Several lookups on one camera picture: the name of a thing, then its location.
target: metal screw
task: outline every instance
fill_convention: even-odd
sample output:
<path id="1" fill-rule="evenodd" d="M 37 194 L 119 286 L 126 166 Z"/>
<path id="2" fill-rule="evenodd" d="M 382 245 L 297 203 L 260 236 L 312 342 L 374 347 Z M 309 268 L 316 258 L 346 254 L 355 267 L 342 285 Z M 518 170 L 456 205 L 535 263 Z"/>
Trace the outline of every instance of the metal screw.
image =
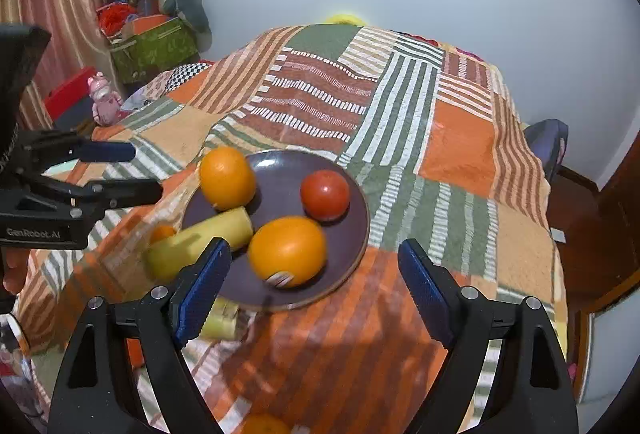
<path id="1" fill-rule="evenodd" d="M 92 297 L 92 299 L 89 300 L 89 308 L 97 309 L 102 306 L 103 302 L 104 299 L 102 297 Z"/>
<path id="2" fill-rule="evenodd" d="M 478 290 L 473 286 L 465 286 L 461 290 L 462 296 L 467 300 L 476 300 L 478 298 Z"/>
<path id="3" fill-rule="evenodd" d="M 156 286 L 151 290 L 151 296 L 156 300 L 166 297 L 167 293 L 169 293 L 169 290 L 164 286 Z"/>
<path id="4" fill-rule="evenodd" d="M 540 306 L 542 306 L 540 301 L 535 297 L 527 297 L 527 300 L 525 302 L 531 309 L 540 309 Z"/>

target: pink toy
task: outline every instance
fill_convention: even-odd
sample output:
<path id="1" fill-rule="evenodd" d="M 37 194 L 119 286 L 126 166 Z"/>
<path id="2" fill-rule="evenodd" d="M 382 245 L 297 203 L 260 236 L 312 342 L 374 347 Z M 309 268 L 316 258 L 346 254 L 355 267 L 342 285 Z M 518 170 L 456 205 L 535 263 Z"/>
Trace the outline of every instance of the pink toy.
<path id="1" fill-rule="evenodd" d="M 108 127 L 118 121 L 122 97 L 112 89 L 111 83 L 101 72 L 88 78 L 89 96 L 94 100 L 94 120 L 98 125 Z"/>

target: plate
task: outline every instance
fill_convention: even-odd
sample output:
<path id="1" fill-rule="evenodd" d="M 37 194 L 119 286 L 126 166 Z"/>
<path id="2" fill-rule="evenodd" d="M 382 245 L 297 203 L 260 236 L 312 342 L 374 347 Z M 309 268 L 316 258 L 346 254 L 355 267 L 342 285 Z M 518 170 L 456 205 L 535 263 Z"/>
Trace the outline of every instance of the plate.
<path id="1" fill-rule="evenodd" d="M 219 295 L 245 309 L 283 311 L 315 302 L 336 290 L 353 273 L 367 247 L 369 210 L 357 183 L 330 160 L 297 150 L 274 150 L 246 157 L 255 172 L 258 189 L 246 209 L 257 231 L 262 225 L 285 215 L 305 215 L 300 201 L 300 183 L 316 170 L 332 170 L 349 183 L 350 205 L 338 221 L 323 224 L 327 259 L 322 271 L 309 282 L 290 289 L 275 289 L 251 269 L 246 248 L 234 254 L 231 270 Z M 182 229 L 217 214 L 197 189 L 191 196 Z"/>

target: bedspread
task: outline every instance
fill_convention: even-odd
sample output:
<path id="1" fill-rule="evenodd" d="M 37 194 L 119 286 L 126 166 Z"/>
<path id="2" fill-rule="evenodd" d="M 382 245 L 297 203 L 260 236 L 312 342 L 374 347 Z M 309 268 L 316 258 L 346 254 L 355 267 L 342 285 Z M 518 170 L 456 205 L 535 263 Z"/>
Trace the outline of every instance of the bedspread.
<path id="1" fill-rule="evenodd" d="M 548 233 L 549 186 L 520 129 L 497 67 L 458 48 L 350 25 L 271 30 L 215 65 L 162 73 L 151 100 L 94 139 L 136 147 L 130 163 L 79 164 L 70 181 L 164 183 L 154 207 L 107 211 L 84 251 L 35 251 L 18 316 L 38 388 L 51 395 L 83 306 L 152 287 L 140 260 L 155 223 L 180 226 L 198 160 L 231 145 L 245 153 L 296 148 L 342 166 L 367 198 L 369 245 L 340 289 L 306 308 L 258 315 L 243 342 L 191 341 L 184 356 L 230 433 L 249 409 L 298 432 L 401 433 L 446 351 L 431 340 L 398 271 L 415 237 L 458 282 L 491 299 L 540 298 L 564 343 L 566 301 Z M 478 422 L 494 377 L 491 341 L 465 425 Z M 152 425 L 166 428 L 142 371 Z"/>

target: human hand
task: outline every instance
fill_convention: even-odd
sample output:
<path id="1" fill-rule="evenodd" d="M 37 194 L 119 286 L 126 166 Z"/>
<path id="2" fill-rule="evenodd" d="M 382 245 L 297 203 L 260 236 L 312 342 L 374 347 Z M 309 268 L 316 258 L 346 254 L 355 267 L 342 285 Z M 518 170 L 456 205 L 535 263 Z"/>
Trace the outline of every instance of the human hand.
<path id="1" fill-rule="evenodd" d="M 31 250 L 25 248 L 2 248 L 4 258 L 4 288 L 17 295 L 24 287 L 27 279 L 27 266 Z"/>

